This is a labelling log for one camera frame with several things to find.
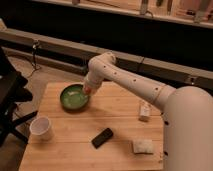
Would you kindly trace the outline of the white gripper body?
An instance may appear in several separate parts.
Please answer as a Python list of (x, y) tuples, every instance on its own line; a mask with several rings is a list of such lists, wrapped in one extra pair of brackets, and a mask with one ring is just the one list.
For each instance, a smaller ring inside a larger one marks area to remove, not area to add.
[(99, 79), (97, 75), (88, 73), (86, 77), (84, 78), (83, 88), (89, 87), (92, 89), (91, 94), (88, 94), (88, 95), (95, 94), (97, 90), (100, 88), (100, 86), (101, 86), (101, 80)]

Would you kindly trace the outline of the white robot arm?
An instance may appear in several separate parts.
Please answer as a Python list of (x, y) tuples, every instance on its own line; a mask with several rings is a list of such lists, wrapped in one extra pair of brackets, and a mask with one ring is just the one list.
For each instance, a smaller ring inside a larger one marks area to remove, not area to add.
[(196, 86), (174, 88), (125, 71), (111, 52), (89, 60), (84, 86), (113, 81), (162, 112), (163, 171), (213, 171), (213, 96)]

